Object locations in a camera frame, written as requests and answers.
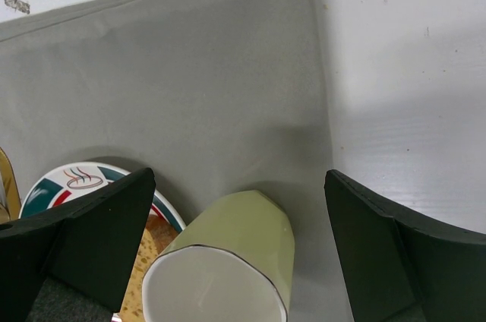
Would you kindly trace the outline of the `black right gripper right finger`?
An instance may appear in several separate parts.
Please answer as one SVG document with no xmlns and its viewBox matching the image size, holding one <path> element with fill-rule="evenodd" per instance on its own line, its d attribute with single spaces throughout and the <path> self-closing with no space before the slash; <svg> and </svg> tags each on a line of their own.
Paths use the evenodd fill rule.
<svg viewBox="0 0 486 322">
<path fill-rule="evenodd" d="M 485 236 L 330 170 L 324 184 L 356 321 L 483 321 Z"/>
</svg>

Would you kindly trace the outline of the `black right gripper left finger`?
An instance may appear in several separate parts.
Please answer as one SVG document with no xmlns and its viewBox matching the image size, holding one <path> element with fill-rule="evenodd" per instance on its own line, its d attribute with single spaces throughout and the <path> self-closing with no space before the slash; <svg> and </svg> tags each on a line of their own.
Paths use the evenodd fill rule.
<svg viewBox="0 0 486 322">
<path fill-rule="evenodd" d="M 153 201 L 150 168 L 1 225 L 3 321 L 110 321 Z"/>
</svg>

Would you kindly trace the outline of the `seeded bread slice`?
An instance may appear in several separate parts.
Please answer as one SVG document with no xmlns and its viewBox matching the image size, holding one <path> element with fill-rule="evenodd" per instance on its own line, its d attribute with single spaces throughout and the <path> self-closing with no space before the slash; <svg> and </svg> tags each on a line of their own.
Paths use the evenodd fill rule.
<svg viewBox="0 0 486 322">
<path fill-rule="evenodd" d="M 121 310 L 118 313 L 122 321 L 144 322 L 143 278 L 150 265 L 177 235 L 177 231 L 165 219 L 153 214 L 148 216 Z"/>
</svg>

